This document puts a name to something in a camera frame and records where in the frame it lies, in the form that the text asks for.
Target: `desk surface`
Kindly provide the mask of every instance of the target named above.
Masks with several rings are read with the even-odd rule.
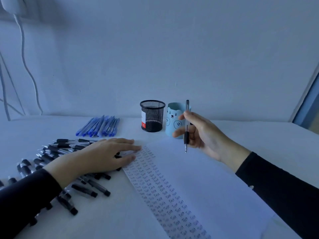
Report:
[[[32,116],[1,124],[1,178],[17,176],[21,158],[34,159],[37,149],[57,138],[76,138],[88,118]],[[214,121],[231,139],[298,178],[319,187],[319,136],[292,123]],[[164,130],[148,133],[140,119],[122,119],[118,137],[146,144],[165,138]],[[123,171],[104,181],[112,196],[86,199],[74,196],[79,210],[72,216],[54,200],[54,209],[39,215],[38,224],[18,238],[168,238],[151,211],[135,192]],[[263,238],[299,238],[275,216]]]

